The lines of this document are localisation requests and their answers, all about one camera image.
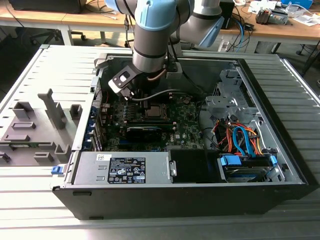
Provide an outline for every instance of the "wooden desk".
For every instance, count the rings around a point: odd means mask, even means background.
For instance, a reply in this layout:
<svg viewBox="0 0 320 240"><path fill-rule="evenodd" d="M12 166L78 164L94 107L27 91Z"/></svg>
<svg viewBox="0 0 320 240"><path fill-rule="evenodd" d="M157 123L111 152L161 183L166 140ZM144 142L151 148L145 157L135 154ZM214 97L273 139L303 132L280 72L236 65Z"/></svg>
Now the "wooden desk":
<svg viewBox="0 0 320 240"><path fill-rule="evenodd" d="M101 32L102 41L105 41L105 32L124 32L124 19L123 14L117 15L110 14L110 16L117 19L111 19L98 12L99 8L97 3L91 4L90 9L94 12L90 12L84 9L81 14L69 14L58 12L40 12L40 11L16 11L12 8L11 4L6 0L9 10L14 16L28 28L43 28L43 29L59 29L63 36L64 44L72 45L71 30L84 30L84 31L99 31ZM104 1L99 0L100 6L103 6ZM306 26L292 19L289 22L290 25L261 25L257 24L255 14L251 16L246 14L248 7L238 7L240 15L245 19L247 23L254 24L254 31L250 38L250 43L247 48L247 52L254 52L259 41L275 42L275 43L295 43L295 44L316 44L320 38L320 25ZM311 7L312 11L320 11L319 5ZM0 26L14 26L20 27L21 25L12 17L12 15L6 9L2 0L0 0ZM227 30L221 30L219 37L215 42L215 47L212 50L218 49L217 43L219 39L232 39L236 38L239 34L237 26L233 26Z"/></svg>
<svg viewBox="0 0 320 240"><path fill-rule="evenodd" d="M320 39L320 24L306 26L290 18L286 25L262 25L256 23L256 14L248 13L248 8L248 6L237 7L245 22L254 25L254 31L246 51L248 53L255 52L258 42L316 45ZM310 10L320 12L320 5L313 4ZM220 31L220 35L223 35L224 39L230 40L231 43L234 42L238 34L239 30L236 25L233 25L230 29Z"/></svg>
<svg viewBox="0 0 320 240"><path fill-rule="evenodd" d="M262 25L256 23L256 14L245 14L248 13L248 6L238 7L241 17L246 19L245 22L254 25L254 31L252 36L255 37L266 37L266 38L294 38L294 39L303 39L303 40L319 40L320 39L320 24L316 24L314 26L306 26L300 22L289 19L286 25L278 25L278 24L268 24ZM310 9L311 11L319 11L320 5L313 5Z"/></svg>
<svg viewBox="0 0 320 240"><path fill-rule="evenodd" d="M43 11L16 11L13 9L8 0L6 1L6 6L10 12L21 22L29 23L48 23L48 24L61 24L62 19L65 17L66 13L61 12L43 12ZM0 21L13 21L16 20L8 12L3 0L0 0Z"/></svg>

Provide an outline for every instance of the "cable on desk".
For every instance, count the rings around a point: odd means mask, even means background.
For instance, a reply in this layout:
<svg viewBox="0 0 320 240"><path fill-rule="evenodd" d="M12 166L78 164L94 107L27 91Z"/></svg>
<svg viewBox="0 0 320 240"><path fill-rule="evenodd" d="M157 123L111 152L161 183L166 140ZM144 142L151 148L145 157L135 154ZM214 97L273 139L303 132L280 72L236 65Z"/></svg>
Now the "cable on desk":
<svg viewBox="0 0 320 240"><path fill-rule="evenodd" d="M241 40L240 40L240 45L238 46L238 48L236 49L236 53L239 51L239 49L241 48L241 46L242 46L242 43L243 43L243 40L244 40L244 35L245 35L245 33L244 33L244 30L243 30L243 27L242 27L242 25L241 25L241 23L240 22L238 22L237 20L235 20L235 22L236 23L238 23L239 24L239 27L240 27L240 30L241 30Z"/></svg>
<svg viewBox="0 0 320 240"><path fill-rule="evenodd" d="M21 27L25 27L25 26L23 26L22 25L22 23L16 18L16 16L15 15L13 15L13 13L9 10L9 8L8 8L8 6L7 6L7 3L6 3L6 0L3 0L3 3L4 3L4 5L5 5L5 8L7 9L7 11L11 14L11 16L14 18L14 20L16 20L20 25L21 25Z"/></svg>

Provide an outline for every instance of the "gray metal table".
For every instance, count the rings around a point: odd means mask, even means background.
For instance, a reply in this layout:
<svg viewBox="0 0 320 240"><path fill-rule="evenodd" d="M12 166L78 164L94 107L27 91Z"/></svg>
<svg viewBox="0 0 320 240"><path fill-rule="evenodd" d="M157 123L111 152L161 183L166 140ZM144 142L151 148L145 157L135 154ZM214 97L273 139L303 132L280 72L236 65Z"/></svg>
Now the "gray metal table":
<svg viewBox="0 0 320 240"><path fill-rule="evenodd" d="M44 108L37 93L53 89L63 108L81 104L89 91L94 59L126 49L54 46L39 49L0 104L0 136L17 101ZM232 53L185 51L187 57L233 58ZM244 58L320 180L320 100L286 60L276 55L237 54ZM51 193L51 167L0 167L0 237L10 239L319 239L320 191L290 200L264 215L171 219L81 221Z"/></svg>

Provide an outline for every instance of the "power supply label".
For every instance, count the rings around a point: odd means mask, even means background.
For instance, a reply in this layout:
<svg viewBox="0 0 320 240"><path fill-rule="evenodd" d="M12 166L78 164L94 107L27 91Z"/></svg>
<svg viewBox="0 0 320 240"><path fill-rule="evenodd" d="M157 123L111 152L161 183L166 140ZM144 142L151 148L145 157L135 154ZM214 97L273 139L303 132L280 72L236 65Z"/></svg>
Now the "power supply label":
<svg viewBox="0 0 320 240"><path fill-rule="evenodd" d="M145 184L146 158L112 157L110 158L108 183Z"/></svg>

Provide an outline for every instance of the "gray cable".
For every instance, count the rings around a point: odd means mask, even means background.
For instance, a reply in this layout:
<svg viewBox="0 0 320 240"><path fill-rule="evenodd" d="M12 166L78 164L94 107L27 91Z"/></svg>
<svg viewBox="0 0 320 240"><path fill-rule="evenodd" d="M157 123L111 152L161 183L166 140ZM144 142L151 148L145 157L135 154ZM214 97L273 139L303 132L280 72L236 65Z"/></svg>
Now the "gray cable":
<svg viewBox="0 0 320 240"><path fill-rule="evenodd" d="M146 100L149 100L149 99L152 99L158 95L161 95L161 94L165 94L165 93L168 93L168 92L181 92L183 93L183 91L181 91L180 89L167 89L167 90L164 90L164 91L160 91L160 92L157 92L151 96L147 96L147 97L144 97L144 98L131 98L131 101L133 102L142 102L142 101L146 101Z"/></svg>

